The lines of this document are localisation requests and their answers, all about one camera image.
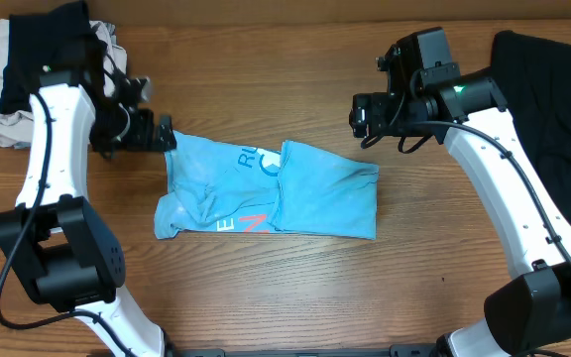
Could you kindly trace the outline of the light blue printed t-shirt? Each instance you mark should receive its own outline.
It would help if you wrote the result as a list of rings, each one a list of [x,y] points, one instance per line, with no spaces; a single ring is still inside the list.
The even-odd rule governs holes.
[[[273,151],[174,137],[168,192],[154,216],[158,239],[184,231],[375,239],[378,166],[295,141]]]

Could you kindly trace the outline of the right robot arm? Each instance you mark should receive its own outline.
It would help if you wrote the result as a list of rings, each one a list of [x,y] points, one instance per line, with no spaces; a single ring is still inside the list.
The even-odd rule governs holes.
[[[462,74],[443,29],[412,33],[377,60],[383,92],[357,94],[349,123],[363,148],[392,136],[445,146],[500,238],[510,281],[483,318],[394,356],[539,356],[571,338],[571,225],[527,158],[506,98],[485,70]]]

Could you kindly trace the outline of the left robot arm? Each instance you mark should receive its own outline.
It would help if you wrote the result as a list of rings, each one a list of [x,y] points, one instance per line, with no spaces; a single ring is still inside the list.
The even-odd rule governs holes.
[[[173,356],[167,333],[127,289],[118,238],[88,200],[94,150],[165,152],[171,120],[140,108],[147,77],[103,66],[45,66],[22,81],[34,122],[29,165],[15,206],[0,212],[0,324],[29,330],[67,319],[90,328],[113,356]]]

